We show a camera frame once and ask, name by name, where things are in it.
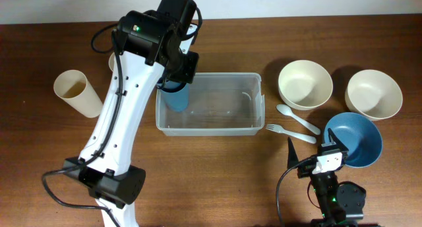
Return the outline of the cream cup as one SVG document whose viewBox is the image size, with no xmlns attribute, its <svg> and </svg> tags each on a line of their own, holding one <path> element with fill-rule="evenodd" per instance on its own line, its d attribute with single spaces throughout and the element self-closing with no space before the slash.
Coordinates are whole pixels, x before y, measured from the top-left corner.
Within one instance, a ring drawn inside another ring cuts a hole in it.
<svg viewBox="0 0 422 227">
<path fill-rule="evenodd" d="M 102 101 L 83 72 L 68 70 L 61 73 L 53 84 L 53 90 L 83 116 L 94 118 L 100 115 Z"/>
<path fill-rule="evenodd" d="M 114 70 L 114 63 L 115 63 L 115 54 L 112 53 L 109 57 L 109 60 L 108 60 L 108 65 L 109 65 L 109 68 L 110 68 L 111 71 Z"/>
</svg>

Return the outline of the blue cup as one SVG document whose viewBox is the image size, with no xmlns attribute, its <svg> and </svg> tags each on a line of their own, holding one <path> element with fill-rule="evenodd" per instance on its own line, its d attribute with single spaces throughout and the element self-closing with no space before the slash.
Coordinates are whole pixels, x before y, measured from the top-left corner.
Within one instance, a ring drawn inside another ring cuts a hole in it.
<svg viewBox="0 0 422 227">
<path fill-rule="evenodd" d="M 163 80 L 157 83 L 161 90 L 166 106 L 175 112 L 182 112 L 189 105 L 189 84 L 166 80 L 162 88 Z"/>
</svg>

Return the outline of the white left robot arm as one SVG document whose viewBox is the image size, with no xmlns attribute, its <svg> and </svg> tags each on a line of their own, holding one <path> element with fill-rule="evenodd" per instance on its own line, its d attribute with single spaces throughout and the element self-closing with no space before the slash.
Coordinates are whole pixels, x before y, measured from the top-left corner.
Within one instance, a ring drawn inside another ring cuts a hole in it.
<svg viewBox="0 0 422 227">
<path fill-rule="evenodd" d="M 193 81 L 198 54 L 189 48 L 199 15 L 193 0 L 161 0 L 156 10 L 127 13 L 111 33 L 115 65 L 98 122 L 80 155 L 63 165 L 66 176 L 88 189 L 106 226 L 136 226 L 135 200 L 146 173 L 131 163 L 135 135 L 155 88 Z"/>
</svg>

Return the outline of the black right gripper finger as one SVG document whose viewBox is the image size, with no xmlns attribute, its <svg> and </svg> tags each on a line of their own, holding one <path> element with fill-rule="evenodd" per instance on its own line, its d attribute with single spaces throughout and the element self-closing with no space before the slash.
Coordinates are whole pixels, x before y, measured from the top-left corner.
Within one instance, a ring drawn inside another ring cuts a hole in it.
<svg viewBox="0 0 422 227">
<path fill-rule="evenodd" d="M 287 138 L 288 143 L 288 154 L 287 154 L 287 169 L 293 168 L 299 163 L 297 153 L 295 151 L 291 137 Z"/>
<path fill-rule="evenodd" d="M 337 136 L 334 134 L 333 130 L 331 128 L 328 128 L 328 139 L 331 143 L 334 143 L 337 149 L 339 149 L 341 152 L 347 152 L 348 148 L 337 138 Z"/>
</svg>

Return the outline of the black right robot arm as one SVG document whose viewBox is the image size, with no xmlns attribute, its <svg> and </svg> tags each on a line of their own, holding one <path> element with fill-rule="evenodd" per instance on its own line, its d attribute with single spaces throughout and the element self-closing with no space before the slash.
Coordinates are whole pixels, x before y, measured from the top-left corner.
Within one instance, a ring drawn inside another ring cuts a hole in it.
<svg viewBox="0 0 422 227">
<path fill-rule="evenodd" d="M 366 190 L 351 181 L 339 182 L 336 172 L 346 163 L 349 149 L 328 130 L 329 141 L 317 153 L 300 161 L 291 139 L 288 139 L 287 168 L 297 170 L 298 178 L 309 178 L 322 218 L 312 226 L 357 226 L 363 219 Z"/>
</svg>

